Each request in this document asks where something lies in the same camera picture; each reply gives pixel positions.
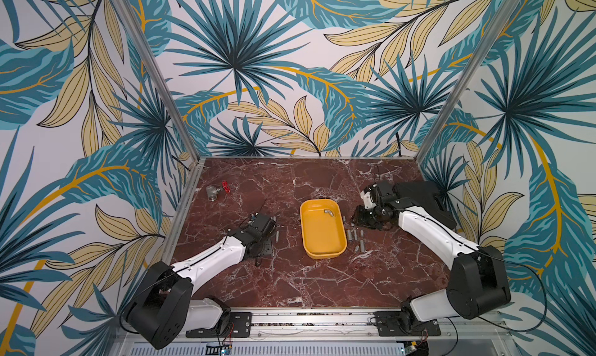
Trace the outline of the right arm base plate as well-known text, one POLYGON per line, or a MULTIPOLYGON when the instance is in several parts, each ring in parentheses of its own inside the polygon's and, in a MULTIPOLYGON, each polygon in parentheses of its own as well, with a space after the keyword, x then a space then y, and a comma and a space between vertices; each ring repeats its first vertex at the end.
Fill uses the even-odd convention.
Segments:
POLYGON ((380 337, 436 337, 441 335, 437 320, 421 322, 406 311, 377 311, 369 322, 380 337))

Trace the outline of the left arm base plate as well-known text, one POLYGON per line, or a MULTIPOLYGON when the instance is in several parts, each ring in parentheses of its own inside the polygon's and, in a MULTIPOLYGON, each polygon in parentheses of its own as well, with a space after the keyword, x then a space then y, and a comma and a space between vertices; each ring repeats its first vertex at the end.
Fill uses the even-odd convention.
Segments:
POLYGON ((251 312, 225 313, 210 329, 195 329, 186 332, 187 338, 248 338, 251 335, 251 312))

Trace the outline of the yellow plastic storage tray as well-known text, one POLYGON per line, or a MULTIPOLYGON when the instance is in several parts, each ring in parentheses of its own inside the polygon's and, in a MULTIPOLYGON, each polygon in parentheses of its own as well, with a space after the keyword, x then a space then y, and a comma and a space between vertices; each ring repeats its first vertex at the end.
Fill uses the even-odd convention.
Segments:
POLYGON ((331 199, 311 199, 300 206, 304 250, 315 260, 336 258, 343 254, 348 241, 341 210, 331 199), (331 210, 330 216, 324 210, 331 210))

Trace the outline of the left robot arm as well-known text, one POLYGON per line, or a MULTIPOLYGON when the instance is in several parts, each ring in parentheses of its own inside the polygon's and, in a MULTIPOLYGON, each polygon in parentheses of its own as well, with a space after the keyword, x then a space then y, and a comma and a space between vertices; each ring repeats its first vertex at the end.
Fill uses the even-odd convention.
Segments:
POLYGON ((156 350, 180 334, 222 338, 232 328, 231 310, 215 298, 192 305, 192 296, 226 269, 263 255, 277 230, 274 217, 256 213, 246 224, 228 230, 213 246, 175 264, 159 261, 147 270, 119 322, 156 350))

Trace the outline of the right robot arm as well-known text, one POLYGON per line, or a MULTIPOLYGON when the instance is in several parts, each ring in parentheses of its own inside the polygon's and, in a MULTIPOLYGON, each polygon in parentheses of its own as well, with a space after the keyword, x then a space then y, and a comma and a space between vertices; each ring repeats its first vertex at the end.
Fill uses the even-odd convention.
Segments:
POLYGON ((360 198, 363 203, 356 208, 352 223, 371 230, 397 226, 449 269, 445 289, 402 303, 399 320, 403 328, 455 316, 472 320, 510 303, 502 253, 456 233, 456 221, 440 202, 434 183, 377 182, 364 188, 360 198))

